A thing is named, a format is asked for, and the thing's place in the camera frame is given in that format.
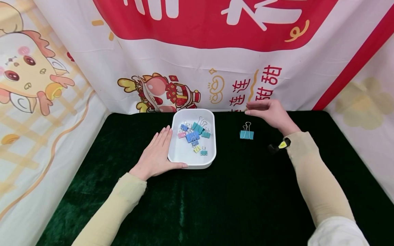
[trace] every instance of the binder clip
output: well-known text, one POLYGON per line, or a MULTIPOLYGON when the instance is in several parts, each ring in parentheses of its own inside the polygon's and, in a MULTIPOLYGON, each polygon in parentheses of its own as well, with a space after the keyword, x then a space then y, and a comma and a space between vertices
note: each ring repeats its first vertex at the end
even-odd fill
POLYGON ((197 140, 200 139, 200 136, 195 131, 192 131, 191 128, 188 129, 188 133, 186 134, 186 140, 190 143, 192 139, 195 138, 197 140))
POLYGON ((204 121, 204 118, 200 116, 199 120, 197 121, 197 123, 194 122, 193 125, 191 126, 191 128, 194 131, 198 132, 198 134, 201 135, 203 133, 203 131, 204 131, 204 126, 207 125, 207 124, 208 123, 206 121, 204 121))
POLYGON ((196 139, 196 137, 192 137, 192 139, 191 139, 191 145, 192 145, 192 146, 198 145, 198 140, 196 139))
POLYGON ((204 118, 203 117, 199 117, 199 119, 198 119, 198 121, 197 121, 197 123, 196 122, 194 122, 193 123, 193 125, 191 126, 191 128, 193 129, 193 130, 195 130, 195 131, 198 131, 198 127, 200 126, 200 121, 201 122, 203 122, 203 120, 204 120, 204 118))
POLYGON ((198 134, 202 134, 203 133, 203 131, 205 130, 204 129, 204 126, 206 126, 208 123, 206 122, 206 121, 203 121, 203 122, 201 122, 201 125, 199 125, 199 128, 198 128, 198 134))
POLYGON ((186 121, 183 122, 183 124, 180 125, 180 128, 184 131, 188 130, 188 123, 186 121))
POLYGON ((255 134, 253 131, 250 131, 250 125, 252 123, 246 122, 243 126, 243 131, 240 131, 240 139, 251 139, 253 140, 253 135, 255 134))
POLYGON ((194 151, 194 153, 197 153, 197 152, 200 151, 200 150, 201 150, 200 146, 198 146, 198 145, 193 146, 193 151, 194 151))
POLYGON ((203 133, 201 134, 202 137, 210 138, 211 134, 209 133, 209 129, 205 128, 203 133))
POLYGON ((200 154, 201 155, 208 155, 208 151, 205 150, 205 146, 202 147, 200 154))
POLYGON ((186 132, 182 131, 182 128, 179 128, 179 133, 178 133, 178 138, 184 138, 186 137, 186 132))

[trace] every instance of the right hand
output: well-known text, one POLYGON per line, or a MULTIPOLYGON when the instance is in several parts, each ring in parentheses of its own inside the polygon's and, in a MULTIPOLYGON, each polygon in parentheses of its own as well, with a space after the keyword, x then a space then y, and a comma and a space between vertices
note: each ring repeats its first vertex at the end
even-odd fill
POLYGON ((270 126, 277 128, 283 136, 301 131, 278 100, 268 99, 248 102, 246 107, 245 114, 262 118, 270 126))

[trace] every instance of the pink binder clip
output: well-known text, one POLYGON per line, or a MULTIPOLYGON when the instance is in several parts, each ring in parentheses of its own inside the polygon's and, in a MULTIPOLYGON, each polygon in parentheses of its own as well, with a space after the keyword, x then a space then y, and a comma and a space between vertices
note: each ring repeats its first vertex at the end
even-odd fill
POLYGON ((182 130, 182 128, 179 128, 179 133, 178 133, 178 138, 183 138, 186 137, 186 132, 182 130))

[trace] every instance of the table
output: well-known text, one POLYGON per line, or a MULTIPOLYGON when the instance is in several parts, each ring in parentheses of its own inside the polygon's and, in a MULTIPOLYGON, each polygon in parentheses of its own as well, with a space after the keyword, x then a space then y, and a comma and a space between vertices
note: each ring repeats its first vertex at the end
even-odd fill
MULTIPOLYGON (((125 245, 306 245, 314 232, 282 136, 242 112, 214 113, 217 155, 203 170, 174 170, 148 180, 139 205, 113 242, 125 245), (254 140, 239 139, 246 121, 254 140)), ((370 245, 392 241, 394 205, 328 113, 289 112, 309 131, 343 188, 370 245)), ((104 123, 37 245, 71 245, 172 113, 112 114, 104 123)))

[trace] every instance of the left hand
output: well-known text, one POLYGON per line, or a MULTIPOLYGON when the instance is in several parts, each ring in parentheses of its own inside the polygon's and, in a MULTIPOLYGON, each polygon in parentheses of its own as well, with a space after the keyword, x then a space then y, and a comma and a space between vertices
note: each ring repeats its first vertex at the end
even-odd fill
POLYGON ((163 128, 160 133, 156 132, 150 144, 142 152, 138 163, 129 173, 140 180, 146 181, 148 178, 166 171, 188 167, 185 163, 170 162, 167 159, 172 132, 170 126, 163 128))

